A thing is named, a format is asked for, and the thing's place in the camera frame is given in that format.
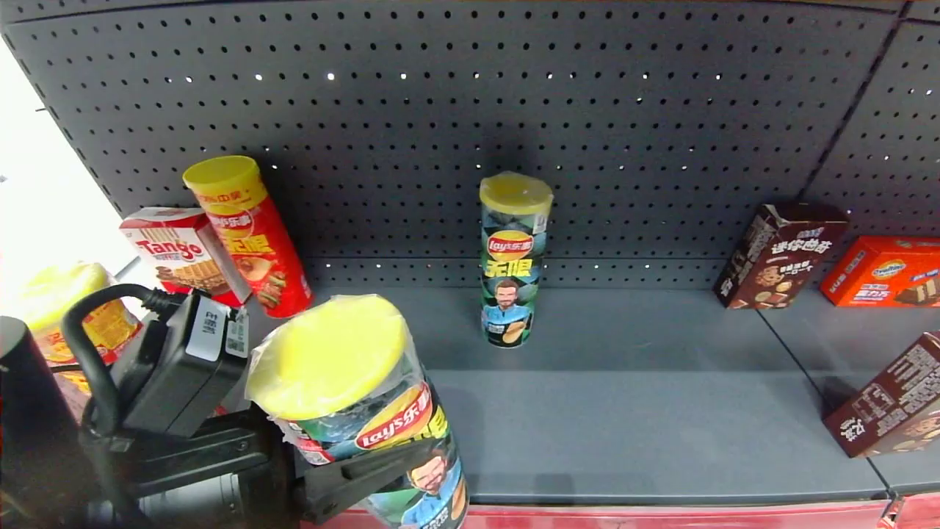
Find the snack package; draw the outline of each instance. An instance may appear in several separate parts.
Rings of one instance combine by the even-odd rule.
[[[11,304],[16,312],[13,315],[29,327],[50,367],[78,365],[65,343],[59,323],[65,312],[80,299],[111,284],[114,284],[113,280],[100,264],[76,263],[43,268],[23,286],[17,300]],[[108,301],[92,311],[83,327],[106,365],[118,359],[124,347],[141,329],[140,321],[120,299]],[[84,395],[91,395],[81,370],[64,371],[57,373],[56,377],[74,384]]]
[[[197,288],[235,308],[251,295],[199,208],[144,208],[125,218],[120,230],[167,292],[188,294]]]
[[[480,323],[497,347],[522,345],[532,332],[552,198],[548,184],[515,172],[480,182]]]
[[[940,306],[940,239],[858,237],[820,291],[840,307]]]
[[[926,448],[940,436],[940,331],[923,333],[824,422],[849,457]]]
[[[783,309],[849,227],[832,206],[762,204],[714,284],[729,309]]]
[[[286,318],[306,309],[313,294],[258,163],[247,156],[210,158],[186,169],[182,180],[264,311]]]
[[[384,298],[332,297],[275,329],[253,351],[245,396],[311,465],[436,439],[426,462],[361,505],[392,528],[461,525],[457,444],[408,326]]]

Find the man's face printed on can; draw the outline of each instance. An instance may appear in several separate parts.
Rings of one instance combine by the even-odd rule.
[[[417,489],[437,494],[447,475],[447,460],[443,456],[432,457],[427,463],[412,469],[410,475]]]
[[[501,309],[508,309],[516,302],[517,293],[518,289],[514,286],[496,287],[496,304]]]

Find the white wall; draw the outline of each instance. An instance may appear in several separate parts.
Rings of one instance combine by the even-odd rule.
[[[0,45],[0,313],[42,266],[97,261],[112,274],[136,252],[120,217]]]

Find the barcode sticker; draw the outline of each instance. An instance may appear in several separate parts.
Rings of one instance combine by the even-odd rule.
[[[248,358],[248,311],[241,309],[234,320],[228,322],[226,352],[239,358]]]
[[[204,361],[219,360],[222,337],[229,308],[207,297],[200,297],[196,306],[196,321],[186,344],[187,355]]]
[[[548,229],[548,216],[547,215],[535,215],[535,222],[532,226],[532,234],[538,235],[539,233],[544,232]]]

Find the black cable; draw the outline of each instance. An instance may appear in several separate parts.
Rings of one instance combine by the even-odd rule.
[[[120,425],[120,402],[118,388],[104,365],[104,360],[95,349],[95,345],[85,334],[82,321],[101,305],[122,297],[140,299],[144,308],[155,311],[161,319],[172,314],[180,304],[180,297],[162,290],[150,290],[139,284],[118,284],[102,288],[75,303],[62,318],[62,334],[71,353],[82,366],[85,378],[95,396],[98,416],[95,431],[101,436],[110,436]]]
[[[122,525],[153,529],[153,523],[121,486],[118,478],[111,454],[111,441],[122,420],[118,388],[82,325],[92,311],[122,297],[140,299],[144,308],[156,312],[161,321],[169,318],[185,299],[185,296],[170,295],[159,289],[150,290],[139,284],[109,286],[75,303],[62,318],[61,328],[66,344],[78,360],[91,387],[92,398],[82,415],[79,442],[101,480],[105,496],[121,517]]]
[[[53,373],[65,373],[67,371],[81,371],[82,366],[77,363],[70,363],[68,365],[50,365],[49,370]]]
[[[118,479],[118,469],[114,465],[114,457],[111,454],[110,439],[100,438],[95,435],[87,425],[82,425],[78,433],[79,442],[91,466],[95,470],[101,481],[104,497],[111,502],[115,512],[121,518],[121,527],[133,527],[134,529],[156,529],[153,522],[147,518],[147,515],[140,510],[137,501],[127,493],[127,490],[121,486]]]

